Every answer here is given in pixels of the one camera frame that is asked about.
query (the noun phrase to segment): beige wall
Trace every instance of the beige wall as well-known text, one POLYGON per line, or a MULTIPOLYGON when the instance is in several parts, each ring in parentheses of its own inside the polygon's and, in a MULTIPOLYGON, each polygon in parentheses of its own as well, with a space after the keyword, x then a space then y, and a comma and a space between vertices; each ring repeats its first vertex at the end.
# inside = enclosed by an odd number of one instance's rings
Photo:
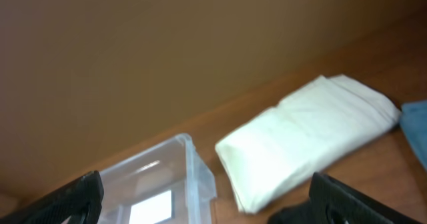
POLYGON ((0 0, 0 189, 26 197, 427 0, 0 0))

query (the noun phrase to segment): transparent box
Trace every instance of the transparent box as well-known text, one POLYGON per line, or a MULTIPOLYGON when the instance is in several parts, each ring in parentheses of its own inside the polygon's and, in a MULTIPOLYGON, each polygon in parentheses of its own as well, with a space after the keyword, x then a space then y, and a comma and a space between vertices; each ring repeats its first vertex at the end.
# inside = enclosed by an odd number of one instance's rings
POLYGON ((99 224, 210 224, 215 179, 188 134, 179 134, 101 173, 99 224))

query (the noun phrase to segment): blue fabric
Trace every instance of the blue fabric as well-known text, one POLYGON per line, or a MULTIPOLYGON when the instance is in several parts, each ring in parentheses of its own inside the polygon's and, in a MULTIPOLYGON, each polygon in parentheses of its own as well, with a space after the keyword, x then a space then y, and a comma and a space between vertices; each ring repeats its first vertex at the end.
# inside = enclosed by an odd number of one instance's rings
POLYGON ((400 126, 418 160, 427 170, 427 100, 403 104, 400 126))

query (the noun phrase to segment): wooden table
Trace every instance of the wooden table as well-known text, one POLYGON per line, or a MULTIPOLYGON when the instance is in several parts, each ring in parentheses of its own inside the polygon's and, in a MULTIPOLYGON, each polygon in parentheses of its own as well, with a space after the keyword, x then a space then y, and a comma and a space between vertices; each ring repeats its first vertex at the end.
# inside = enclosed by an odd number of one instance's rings
MULTIPOLYGON (((305 200, 309 182, 283 195, 257 215, 238 213, 230 181, 214 145, 224 135, 318 75, 340 73, 386 94, 397 106, 427 99, 427 12, 306 63, 217 109, 81 170, 58 186, 88 170, 109 167, 177 133, 189 133, 197 152, 216 176, 218 199, 212 203, 213 222, 265 223, 275 211, 305 200)), ((427 223, 427 174, 398 127, 339 160, 325 172, 403 214, 427 223)))

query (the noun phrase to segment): white cloth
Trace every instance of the white cloth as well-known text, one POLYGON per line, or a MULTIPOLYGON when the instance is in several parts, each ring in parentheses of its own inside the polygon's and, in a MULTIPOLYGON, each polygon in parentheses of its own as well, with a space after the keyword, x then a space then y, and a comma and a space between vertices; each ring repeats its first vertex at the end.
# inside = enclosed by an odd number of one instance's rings
POLYGON ((262 207, 315 171, 391 129, 400 112, 383 94, 345 76, 323 76, 216 144, 239 211, 262 207))

